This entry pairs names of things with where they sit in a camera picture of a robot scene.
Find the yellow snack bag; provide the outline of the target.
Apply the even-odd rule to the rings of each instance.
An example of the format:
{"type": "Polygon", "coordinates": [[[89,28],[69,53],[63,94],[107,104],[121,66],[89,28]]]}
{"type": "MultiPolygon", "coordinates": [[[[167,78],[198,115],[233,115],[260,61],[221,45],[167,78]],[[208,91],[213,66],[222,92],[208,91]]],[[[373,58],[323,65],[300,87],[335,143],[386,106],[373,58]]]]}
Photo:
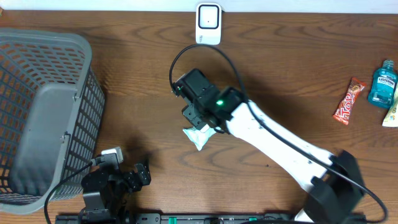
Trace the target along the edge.
{"type": "Polygon", "coordinates": [[[397,98],[398,98],[398,87],[396,87],[396,90],[394,92],[394,102],[382,122],[383,127],[386,127],[386,128],[397,128],[398,127],[397,98]]]}

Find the red chocolate bar wrapper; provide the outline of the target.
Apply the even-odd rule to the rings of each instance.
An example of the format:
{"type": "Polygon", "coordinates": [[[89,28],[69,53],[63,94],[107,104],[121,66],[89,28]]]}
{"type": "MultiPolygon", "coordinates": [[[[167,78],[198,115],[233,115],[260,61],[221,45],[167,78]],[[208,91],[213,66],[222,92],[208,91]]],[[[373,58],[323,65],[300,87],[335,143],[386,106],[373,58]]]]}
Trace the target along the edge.
{"type": "Polygon", "coordinates": [[[335,113],[333,114],[333,118],[335,120],[344,125],[349,124],[349,117],[351,115],[353,105],[365,87],[365,82],[362,82],[355,77],[351,79],[345,96],[340,101],[335,113]]]}

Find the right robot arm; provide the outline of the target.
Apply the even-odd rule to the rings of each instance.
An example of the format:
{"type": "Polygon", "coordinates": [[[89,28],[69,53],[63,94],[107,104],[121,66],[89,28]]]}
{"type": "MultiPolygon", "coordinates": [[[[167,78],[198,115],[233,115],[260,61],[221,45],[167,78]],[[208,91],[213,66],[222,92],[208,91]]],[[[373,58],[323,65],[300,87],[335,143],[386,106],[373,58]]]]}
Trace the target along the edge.
{"type": "Polygon", "coordinates": [[[334,155],[304,141],[264,114],[254,102],[245,103],[239,90],[228,87],[219,91],[198,69],[181,76],[172,88],[187,103],[182,114],[192,128],[184,129],[184,133],[198,150],[215,133],[228,133],[260,150],[295,179],[308,193],[296,221],[359,222],[360,217],[352,211],[364,197],[363,190],[357,188],[363,179],[349,152],[334,155]]]}

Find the mint green snack packet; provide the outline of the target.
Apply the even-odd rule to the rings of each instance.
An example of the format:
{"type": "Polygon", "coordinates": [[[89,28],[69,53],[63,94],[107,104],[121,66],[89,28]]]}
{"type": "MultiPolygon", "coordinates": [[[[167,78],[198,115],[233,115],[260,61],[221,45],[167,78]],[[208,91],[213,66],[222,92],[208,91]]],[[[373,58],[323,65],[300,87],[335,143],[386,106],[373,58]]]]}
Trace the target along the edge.
{"type": "Polygon", "coordinates": [[[194,143],[199,151],[203,149],[209,138],[216,134],[216,131],[213,128],[208,129],[204,133],[200,130],[197,130],[195,127],[183,129],[183,132],[187,135],[189,140],[194,143]]]}

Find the teal mouthwash bottle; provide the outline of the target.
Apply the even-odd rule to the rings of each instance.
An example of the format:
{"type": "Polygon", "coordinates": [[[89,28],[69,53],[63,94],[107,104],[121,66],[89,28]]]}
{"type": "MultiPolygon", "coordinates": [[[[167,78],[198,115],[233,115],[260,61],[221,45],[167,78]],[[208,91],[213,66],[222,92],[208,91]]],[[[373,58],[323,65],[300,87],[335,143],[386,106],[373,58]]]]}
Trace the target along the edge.
{"type": "Polygon", "coordinates": [[[373,74],[371,91],[368,95],[370,104],[389,109],[394,102],[394,91],[397,84],[397,73],[394,71],[394,62],[385,60],[382,67],[373,74]]]}

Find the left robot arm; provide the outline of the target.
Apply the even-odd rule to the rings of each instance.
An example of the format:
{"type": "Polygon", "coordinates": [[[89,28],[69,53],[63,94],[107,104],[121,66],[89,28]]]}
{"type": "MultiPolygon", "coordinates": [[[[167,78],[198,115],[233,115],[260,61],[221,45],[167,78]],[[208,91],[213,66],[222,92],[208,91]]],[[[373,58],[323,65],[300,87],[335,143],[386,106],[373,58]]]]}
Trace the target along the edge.
{"type": "Polygon", "coordinates": [[[122,172],[117,155],[112,153],[96,157],[93,165],[98,169],[85,175],[81,182],[85,208],[78,215],[78,223],[135,223],[136,216],[126,208],[124,198],[150,184],[149,161],[122,172]]]}

